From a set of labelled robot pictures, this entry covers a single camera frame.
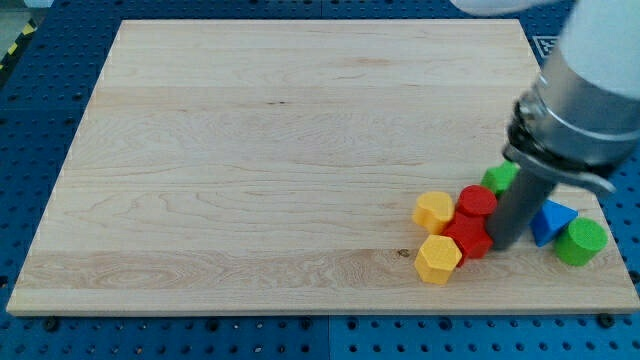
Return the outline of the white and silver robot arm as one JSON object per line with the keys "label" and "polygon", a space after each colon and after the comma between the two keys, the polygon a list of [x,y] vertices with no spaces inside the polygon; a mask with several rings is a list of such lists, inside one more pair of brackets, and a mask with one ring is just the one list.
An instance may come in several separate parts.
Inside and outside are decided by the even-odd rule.
{"label": "white and silver robot arm", "polygon": [[504,156],[511,196],[557,184],[608,195],[639,142],[639,0],[580,0],[537,79],[513,109]]}

